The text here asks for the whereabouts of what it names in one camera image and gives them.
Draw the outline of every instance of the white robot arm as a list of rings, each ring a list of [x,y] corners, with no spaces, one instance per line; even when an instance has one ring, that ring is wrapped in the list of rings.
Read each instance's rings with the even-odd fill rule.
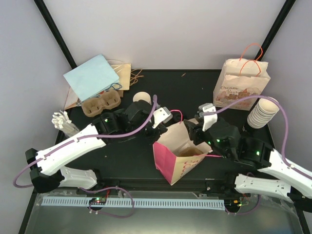
[[[127,131],[136,129],[150,114],[150,104],[145,101],[132,103],[128,109],[117,111],[117,113],[104,113],[100,118],[89,124],[82,131],[65,141],[45,150],[36,151],[30,149],[26,151],[28,164],[39,160],[30,167],[31,180],[37,192],[45,193],[57,187],[81,187],[91,189],[101,180],[96,170],[78,170],[65,167],[69,162],[98,148],[106,146],[108,143],[129,140],[136,135],[127,134]],[[148,122],[138,134],[144,134],[151,139],[157,140],[166,128],[161,125],[172,118],[172,114],[164,107],[160,107],[153,112],[153,124]],[[99,138],[101,134],[125,133],[128,137],[110,139]]]
[[[291,166],[286,165],[282,155],[270,145],[253,137],[242,137],[236,126],[231,126],[222,119],[217,121],[216,114],[208,116],[203,114],[205,112],[215,112],[215,107],[211,103],[201,105],[197,125],[184,121],[195,145],[205,141],[215,153],[278,178],[263,179],[239,174],[235,178],[234,190],[241,194],[277,197],[295,202],[305,211],[312,211],[312,180],[308,177],[312,177],[312,172],[288,159]]]

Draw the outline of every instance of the black work surface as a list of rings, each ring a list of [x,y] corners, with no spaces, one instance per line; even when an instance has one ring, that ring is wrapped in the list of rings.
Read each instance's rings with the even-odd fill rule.
[[[143,78],[124,92],[121,105],[127,108],[134,94],[145,91],[151,96],[158,96],[158,103],[168,109],[179,109],[187,118],[193,118],[198,106],[213,101],[213,90],[219,77],[219,70],[205,71],[143,71]],[[227,110],[219,117],[242,129],[249,112]],[[81,107],[73,108],[70,119],[83,129],[95,118],[84,115]],[[255,134],[267,143],[272,139],[268,127],[258,130]],[[77,169],[99,169],[104,180],[117,183],[125,188],[146,188],[150,190],[197,190],[205,188],[208,179],[224,179],[225,174],[246,173],[249,167],[242,167],[225,158],[205,158],[199,165],[186,174],[175,185],[170,186],[162,174],[155,168],[152,145],[142,138],[110,144],[101,149],[89,152],[68,164]]]

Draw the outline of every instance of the white wall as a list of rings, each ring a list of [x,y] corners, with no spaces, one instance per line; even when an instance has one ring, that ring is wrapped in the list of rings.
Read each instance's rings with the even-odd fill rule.
[[[78,65],[102,53],[134,68],[220,69],[263,42],[285,0],[44,2]]]
[[[51,114],[64,106],[70,67],[32,0],[0,1],[0,34],[0,233],[16,234],[32,188],[12,180],[27,149],[55,143]]]
[[[269,47],[264,61],[269,62],[271,81],[264,94],[285,107],[289,122],[286,157],[312,171],[312,1],[298,0]],[[274,142],[281,148],[284,120],[281,114],[270,124]],[[306,213],[312,231],[312,214]]]

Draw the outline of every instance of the brown paper bag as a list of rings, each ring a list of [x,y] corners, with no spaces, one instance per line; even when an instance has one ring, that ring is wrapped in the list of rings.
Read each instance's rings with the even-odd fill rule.
[[[247,60],[242,57],[226,60],[214,88],[214,105],[225,107],[235,100],[251,95],[260,95],[271,79],[267,73],[267,68],[267,62]],[[255,101],[256,98],[251,98],[230,108],[248,111]]]

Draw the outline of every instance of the pink paper bag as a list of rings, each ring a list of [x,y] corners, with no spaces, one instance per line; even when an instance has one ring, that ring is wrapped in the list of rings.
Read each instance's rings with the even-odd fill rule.
[[[153,151],[156,168],[173,185],[199,164],[211,147],[205,142],[195,146],[185,125],[176,123],[153,144]]]

